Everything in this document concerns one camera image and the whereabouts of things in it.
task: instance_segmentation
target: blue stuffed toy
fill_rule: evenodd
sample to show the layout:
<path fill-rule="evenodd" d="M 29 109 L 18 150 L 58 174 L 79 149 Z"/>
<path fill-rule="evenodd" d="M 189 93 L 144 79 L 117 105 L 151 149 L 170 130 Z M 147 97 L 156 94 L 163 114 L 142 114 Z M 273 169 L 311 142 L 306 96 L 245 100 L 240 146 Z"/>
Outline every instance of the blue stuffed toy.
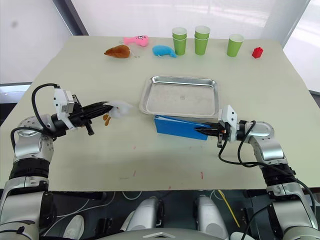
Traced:
<path fill-rule="evenodd" d="M 152 48 L 152 52 L 154 55 L 156 56 L 163 56 L 163 55 L 167 55 L 169 54 L 170 57 L 176 58 L 177 55 L 175 53 L 175 51 L 169 47 L 169 46 L 165 46 L 165 45 L 156 45 Z"/>

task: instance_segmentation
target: yellow cable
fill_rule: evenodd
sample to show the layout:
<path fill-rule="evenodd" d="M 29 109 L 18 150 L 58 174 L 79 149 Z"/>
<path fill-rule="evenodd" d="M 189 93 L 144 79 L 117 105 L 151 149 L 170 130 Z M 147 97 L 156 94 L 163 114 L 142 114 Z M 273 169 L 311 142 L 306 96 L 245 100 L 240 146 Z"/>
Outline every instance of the yellow cable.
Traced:
<path fill-rule="evenodd" d="M 228 209 L 230 210 L 230 213 L 231 213 L 231 215 L 232 215 L 232 217 L 233 217 L 236 225 L 238 226 L 238 228 L 240 228 L 240 225 L 239 225 L 239 223 L 238 223 L 238 220 L 236 219 L 236 216 L 235 216 L 234 212 L 232 211 L 232 209 L 231 209 L 231 207 L 230 207 L 230 205 L 229 205 L 229 203 L 228 203 L 228 201 L 227 201 L 224 193 L 223 193 L 221 190 L 219 190 L 219 189 L 218 189 L 218 192 L 220 193 L 220 195 L 221 195 L 221 197 L 223 198 L 225 204 L 227 205 Z"/>

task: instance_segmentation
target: red toy block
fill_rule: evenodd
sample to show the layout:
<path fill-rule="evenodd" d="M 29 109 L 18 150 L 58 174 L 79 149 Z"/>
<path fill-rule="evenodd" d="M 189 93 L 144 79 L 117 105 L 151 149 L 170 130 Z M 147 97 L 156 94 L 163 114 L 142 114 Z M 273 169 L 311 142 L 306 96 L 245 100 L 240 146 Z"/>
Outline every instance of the red toy block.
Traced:
<path fill-rule="evenodd" d="M 255 49 L 253 50 L 252 57 L 254 57 L 255 59 L 260 58 L 263 51 L 264 51 L 264 50 L 263 50 L 261 47 L 255 48 Z"/>

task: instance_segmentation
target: brown stuffed toy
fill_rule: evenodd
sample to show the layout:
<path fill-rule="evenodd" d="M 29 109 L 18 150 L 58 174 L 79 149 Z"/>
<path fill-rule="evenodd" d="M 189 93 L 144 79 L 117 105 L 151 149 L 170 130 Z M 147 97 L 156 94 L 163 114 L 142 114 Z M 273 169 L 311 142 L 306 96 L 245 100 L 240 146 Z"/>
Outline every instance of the brown stuffed toy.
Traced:
<path fill-rule="evenodd" d="M 108 49 L 104 54 L 119 59 L 125 59 L 130 56 L 130 49 L 126 45 L 119 45 Z"/>

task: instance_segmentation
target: floor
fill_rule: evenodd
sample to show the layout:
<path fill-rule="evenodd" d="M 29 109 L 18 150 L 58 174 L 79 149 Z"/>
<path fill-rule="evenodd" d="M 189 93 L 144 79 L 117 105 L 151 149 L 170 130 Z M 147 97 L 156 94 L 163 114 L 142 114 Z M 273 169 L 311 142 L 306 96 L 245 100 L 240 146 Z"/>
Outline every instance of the floor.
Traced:
<path fill-rule="evenodd" d="M 320 95 L 312 94 L 312 97 L 320 107 Z M 0 125 L 10 114 L 15 105 L 15 103 L 0 104 Z M 243 231 L 246 226 L 247 217 L 250 217 L 252 212 L 258 211 L 270 202 L 270 199 L 266 194 L 256 197 L 245 197 L 243 190 L 225 190 L 223 192 L 240 224 L 240 228 L 238 228 L 225 202 L 217 199 L 217 197 L 220 198 L 221 196 L 219 196 L 215 191 L 216 196 L 212 195 L 212 200 L 218 206 L 229 233 Z M 143 200 L 152 196 L 156 196 L 158 199 L 163 200 L 165 207 L 164 227 L 195 230 L 196 223 L 193 218 L 194 200 L 200 195 L 206 195 L 209 197 L 211 193 L 211 190 L 147 191 L 143 192 L 136 200 L 127 200 L 121 192 L 116 192 L 110 205 L 90 210 L 85 209 L 105 205 L 111 200 L 114 193 L 107 192 L 105 195 L 106 197 L 103 200 L 92 200 L 87 197 L 70 196 L 66 195 L 67 193 L 61 194 L 60 192 L 54 192 L 54 202 L 57 206 L 57 215 L 61 216 L 75 212 L 88 201 L 86 206 L 83 208 L 84 211 L 79 212 L 79 214 L 83 215 L 85 219 L 85 230 L 81 239 L 93 240 L 97 238 L 95 229 L 99 219 L 112 219 L 112 224 L 107 230 L 107 234 L 110 235 L 117 233 L 127 215 L 136 209 Z M 126 194 L 128 197 L 133 198 L 138 194 L 138 192 L 127 192 Z M 61 237 L 66 226 L 74 215 L 75 214 L 71 214 L 66 217 L 58 217 L 56 224 L 47 233 L 47 236 Z M 253 224 L 251 234 L 257 238 L 259 237 L 260 240 L 276 239 L 272 234 L 267 212 L 262 212 L 257 216 L 256 224 Z"/>

